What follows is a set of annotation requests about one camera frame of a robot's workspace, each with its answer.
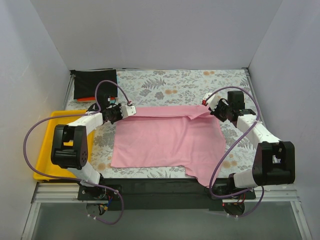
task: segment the pink towel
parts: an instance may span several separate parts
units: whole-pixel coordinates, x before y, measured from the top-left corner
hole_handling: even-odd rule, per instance
[[[218,119],[205,106],[139,107],[116,123],[111,166],[184,166],[185,173],[208,186],[225,152]]]

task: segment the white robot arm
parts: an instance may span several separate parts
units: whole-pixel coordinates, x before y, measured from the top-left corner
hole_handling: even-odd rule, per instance
[[[98,113],[89,109],[87,115],[76,121],[67,125],[57,125],[52,141],[51,162],[72,172],[82,180],[83,186],[92,186],[86,182],[99,184],[102,176],[88,162],[87,135],[106,122],[113,124],[136,113],[132,104],[119,103],[110,105]],[[65,144],[68,142],[72,142],[72,146]]]
[[[207,93],[202,104],[209,106],[210,114],[220,121],[229,120],[245,133],[255,122],[256,113],[245,108],[242,91],[229,91],[227,100]],[[256,149],[252,169],[232,173],[229,188],[250,188],[265,185],[291,184],[295,180],[295,147],[290,141],[281,141],[257,122],[246,135]]]

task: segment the floral mat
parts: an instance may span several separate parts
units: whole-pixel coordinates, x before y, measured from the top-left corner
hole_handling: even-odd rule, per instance
[[[120,70],[118,84],[136,107],[200,105],[205,93],[222,87],[237,86],[251,93],[244,70]],[[218,93],[227,98],[227,89]],[[87,109],[92,102],[75,102],[70,94],[66,110]],[[244,96],[246,108],[257,112],[254,103]],[[118,102],[125,98],[118,91]],[[229,121],[220,122],[228,149],[241,136]],[[105,178],[189,178],[183,166],[115,168],[111,167],[116,124],[106,123],[95,131],[91,164]],[[226,178],[252,167],[255,157],[253,145],[244,138],[227,156],[218,174]]]

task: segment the wire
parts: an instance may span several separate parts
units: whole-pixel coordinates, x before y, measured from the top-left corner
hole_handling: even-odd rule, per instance
[[[95,101],[96,101],[96,104],[97,104],[99,110],[98,110],[98,111],[95,111],[94,113],[90,113],[91,115],[92,115],[92,114],[99,113],[100,110],[101,110],[101,106],[99,105],[99,103],[98,103],[98,101],[97,101],[97,92],[98,92],[99,86],[100,86],[102,83],[111,83],[111,84],[116,85],[116,86],[121,90],[121,92],[123,93],[123,95],[124,95],[125,99],[127,100],[128,104],[130,103],[130,101],[128,100],[127,95],[125,94],[125,92],[123,91],[123,89],[122,89],[118,84],[116,84],[116,83],[114,83],[113,81],[110,81],[110,80],[103,80],[103,81],[99,82],[99,84],[96,86],[96,88],[95,88],[95,93],[94,93]],[[49,175],[49,174],[40,172],[40,171],[38,171],[37,169],[35,169],[35,168],[31,165],[31,163],[30,163],[30,161],[29,161],[29,159],[28,159],[28,156],[27,156],[27,141],[28,141],[28,137],[29,137],[30,133],[31,133],[38,125],[40,125],[40,124],[42,124],[42,123],[44,123],[44,122],[46,122],[46,121],[48,121],[48,120],[51,120],[51,119],[59,119],[59,118],[66,118],[66,117],[82,117],[82,116],[88,116],[88,115],[89,115],[88,113],[84,113],[84,114],[70,114],[70,115],[61,115],[61,116],[50,116],[50,117],[47,117],[47,118],[45,118],[45,119],[42,119],[42,120],[38,121],[36,124],[34,124],[34,125],[28,130],[28,132],[26,133],[26,135],[25,135],[25,137],[24,137],[24,140],[23,140],[23,147],[22,147],[24,160],[25,160],[26,164],[28,165],[28,167],[29,167],[32,171],[34,171],[35,173],[37,173],[37,174],[39,174],[39,175],[42,175],[42,176],[45,176],[45,177],[48,177],[48,178],[52,178],[52,179],[63,179],[63,180],[72,180],[72,181],[81,182],[82,179],[79,179],[79,178]],[[100,185],[100,184],[95,184],[95,183],[89,182],[89,181],[86,181],[86,183],[87,183],[87,184],[90,184],[90,185],[92,185],[92,186],[99,187],[99,188],[104,188],[104,189],[106,189],[106,190],[109,190],[109,191],[112,191],[112,192],[118,194],[118,196],[119,196],[119,198],[120,198],[120,201],[121,201],[121,212],[120,212],[120,214],[119,214],[119,217],[118,217],[115,221],[113,221],[113,222],[106,221],[106,220],[104,220],[104,219],[102,219],[102,218],[95,217],[95,216],[92,215],[92,214],[89,214],[89,216],[97,219],[97,220],[100,221],[100,222],[103,222],[103,223],[105,223],[105,224],[108,224],[108,225],[114,225],[114,224],[116,224],[117,222],[119,222],[119,220],[121,219],[121,217],[122,217],[122,215],[123,215],[123,213],[124,213],[124,209],[125,209],[124,200],[123,200],[123,197],[121,196],[121,194],[120,194],[118,191],[116,191],[115,189],[113,189],[113,188],[111,188],[111,187],[108,187],[108,186],[104,186],[104,185]]]
[[[244,202],[245,202],[245,199],[246,199],[246,194],[244,193],[243,194],[243,200],[242,200],[242,202],[240,202],[240,203],[238,203],[238,204],[243,204]]]
[[[222,87],[216,91],[214,91],[205,101],[207,102],[214,94],[220,92],[221,90],[224,90],[224,89],[239,89],[241,91],[243,91],[244,93],[246,93],[250,98],[251,100],[253,101],[255,107],[256,107],[256,110],[257,110],[257,116],[256,116],[256,121],[259,120],[260,118],[260,108],[258,106],[258,103],[256,102],[256,100],[250,95],[250,93],[248,91],[246,91],[245,89],[241,88],[241,87],[237,87],[237,86],[226,86],[226,87]],[[212,176],[211,176],[211,179],[210,179],[210,183],[209,183],[209,192],[211,194],[211,196],[215,197],[215,198],[218,198],[218,199],[225,199],[225,198],[229,198],[229,197],[233,197],[233,196],[237,196],[237,195],[240,195],[240,194],[244,194],[248,191],[250,191],[252,188],[247,188],[247,189],[244,189],[244,190],[241,190],[241,191],[238,191],[238,192],[235,192],[235,193],[232,193],[232,194],[227,194],[227,195],[216,195],[212,192],[212,186],[213,186],[213,181],[214,181],[214,178],[219,170],[219,167],[220,165],[222,164],[222,162],[225,160],[225,158],[229,155],[229,153],[231,152],[231,150],[256,126],[257,122],[254,122],[252,124],[251,127],[249,127],[249,129],[241,136],[239,137],[233,144],[232,146],[225,152],[225,154],[222,156],[222,158],[220,159],[220,161],[218,162],[217,166],[215,167],[213,173],[212,173]]]
[[[94,91],[94,98],[95,98],[95,101],[96,101],[96,105],[98,106],[98,111],[97,111],[97,113],[99,113],[99,112],[101,111],[101,106],[100,106],[100,104],[98,103],[98,98],[97,98],[98,88],[99,88],[99,86],[100,86],[101,84],[103,84],[103,83],[110,83],[110,84],[115,85],[115,86],[122,92],[122,94],[124,95],[127,103],[128,103],[128,104],[131,103],[131,101],[130,101],[129,98],[127,97],[127,94],[125,93],[125,91],[124,91],[118,84],[116,84],[115,82],[110,81],[110,80],[103,80],[103,81],[101,81],[101,82],[98,83],[98,85],[96,86],[95,91]]]
[[[247,211],[246,213],[244,213],[244,214],[242,214],[242,215],[228,215],[228,214],[227,214],[227,216],[231,216],[231,217],[233,217],[233,218],[243,218],[243,217],[248,216],[249,214],[251,214],[254,210],[256,210],[257,207],[259,207],[259,205],[261,204],[261,201],[262,201],[262,199],[264,198],[264,195],[265,195],[265,188],[264,188],[264,186],[261,186],[261,188],[262,188],[261,197],[260,197],[259,201],[256,203],[256,205],[255,205],[252,209],[250,209],[249,211]],[[226,216],[225,214],[220,213],[220,212],[211,212],[211,211],[208,211],[207,213],[213,214],[213,215],[219,215],[219,216]]]

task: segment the gray floor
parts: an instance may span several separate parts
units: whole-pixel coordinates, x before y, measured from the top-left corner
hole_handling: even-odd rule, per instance
[[[246,203],[250,209],[255,203]],[[118,212],[106,212],[114,220]],[[244,218],[195,210],[126,210],[116,225],[87,217],[84,203],[42,203],[34,240],[300,240],[290,202],[262,202]]]

